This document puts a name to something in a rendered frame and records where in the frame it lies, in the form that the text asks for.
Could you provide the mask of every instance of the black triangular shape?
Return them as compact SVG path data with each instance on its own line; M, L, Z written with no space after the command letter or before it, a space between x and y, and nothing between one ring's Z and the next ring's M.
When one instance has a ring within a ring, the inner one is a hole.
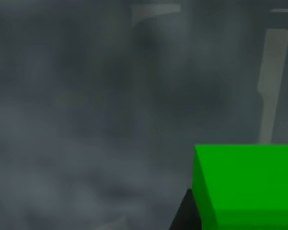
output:
M201 230L201 219L191 189L188 189L169 230Z

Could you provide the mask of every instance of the box top face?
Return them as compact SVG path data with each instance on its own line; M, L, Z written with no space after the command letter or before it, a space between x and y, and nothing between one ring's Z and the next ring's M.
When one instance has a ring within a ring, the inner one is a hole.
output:
M192 190L218 223L284 223L288 145L196 145Z

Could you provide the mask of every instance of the bright green surface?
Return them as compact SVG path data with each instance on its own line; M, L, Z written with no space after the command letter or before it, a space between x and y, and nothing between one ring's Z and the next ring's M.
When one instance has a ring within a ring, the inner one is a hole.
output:
M206 230L288 226L288 145L196 145L192 191Z

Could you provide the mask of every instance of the green box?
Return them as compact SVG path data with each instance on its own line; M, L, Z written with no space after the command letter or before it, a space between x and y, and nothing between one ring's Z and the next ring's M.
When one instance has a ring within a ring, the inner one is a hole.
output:
M195 145L203 230L288 229L288 145Z

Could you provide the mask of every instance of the blurry gray surface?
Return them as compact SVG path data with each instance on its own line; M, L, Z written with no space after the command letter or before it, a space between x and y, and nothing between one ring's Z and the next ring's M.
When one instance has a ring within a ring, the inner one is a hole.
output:
M232 124L249 112L231 104L246 15L200 25L198 9L132 28L126 2L0 0L15 32L13 49L0 39L0 230L168 229L193 144L254 122Z

